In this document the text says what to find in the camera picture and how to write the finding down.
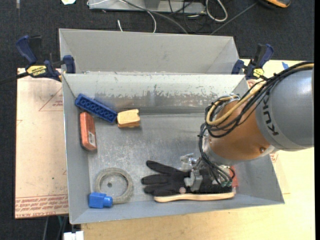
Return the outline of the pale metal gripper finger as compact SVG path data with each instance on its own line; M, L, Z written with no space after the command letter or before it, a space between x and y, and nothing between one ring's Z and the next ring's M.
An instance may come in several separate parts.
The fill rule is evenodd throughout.
M197 192L202 184L202 175L199 170L191 170L189 176L184 178L184 183L191 192Z
M192 170L198 162L194 153L189 153L180 157L181 166L180 171L190 171Z

